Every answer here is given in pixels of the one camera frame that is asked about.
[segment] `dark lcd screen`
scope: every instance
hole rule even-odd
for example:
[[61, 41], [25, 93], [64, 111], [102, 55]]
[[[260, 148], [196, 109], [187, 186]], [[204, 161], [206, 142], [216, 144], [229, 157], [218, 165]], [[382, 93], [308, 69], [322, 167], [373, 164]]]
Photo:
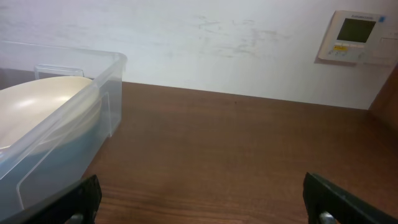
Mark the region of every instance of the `dark lcd screen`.
[[363, 21], [359, 19], [345, 19], [338, 40], [366, 43], [373, 30], [375, 21]]

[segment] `yellow label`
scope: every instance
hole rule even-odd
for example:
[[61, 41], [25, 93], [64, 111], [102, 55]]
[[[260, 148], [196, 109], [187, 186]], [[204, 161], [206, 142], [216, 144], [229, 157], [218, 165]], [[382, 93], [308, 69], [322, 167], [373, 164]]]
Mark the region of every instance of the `yellow label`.
[[335, 46], [335, 47], [333, 48], [333, 50], [344, 50], [344, 51], [346, 51], [346, 50], [347, 50], [347, 47]]

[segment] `wooden table top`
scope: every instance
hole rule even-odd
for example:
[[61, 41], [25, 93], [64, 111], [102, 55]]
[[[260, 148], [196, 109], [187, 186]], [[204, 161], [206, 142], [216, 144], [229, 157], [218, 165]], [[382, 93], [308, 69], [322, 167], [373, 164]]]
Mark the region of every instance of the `wooden table top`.
[[123, 83], [85, 176], [96, 223], [306, 223], [306, 172], [398, 217], [396, 140], [366, 111]]

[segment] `transparent storage box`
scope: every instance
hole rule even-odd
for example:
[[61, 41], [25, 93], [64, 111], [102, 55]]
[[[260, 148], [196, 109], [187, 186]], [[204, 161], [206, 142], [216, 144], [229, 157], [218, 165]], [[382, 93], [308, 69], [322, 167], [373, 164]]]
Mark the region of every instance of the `transparent storage box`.
[[[0, 91], [49, 77], [92, 79], [15, 143], [0, 146], [0, 220], [81, 178], [121, 122], [125, 64], [119, 53], [0, 41]], [[0, 127], [0, 138], [7, 129]]]

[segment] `thermostat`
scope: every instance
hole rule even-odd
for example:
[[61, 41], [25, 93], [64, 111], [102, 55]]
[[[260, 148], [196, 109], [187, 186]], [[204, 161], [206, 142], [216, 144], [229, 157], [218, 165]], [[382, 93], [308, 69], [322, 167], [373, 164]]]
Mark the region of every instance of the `thermostat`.
[[318, 57], [353, 63], [389, 65], [398, 56], [398, 30], [384, 26], [386, 17], [336, 11]]

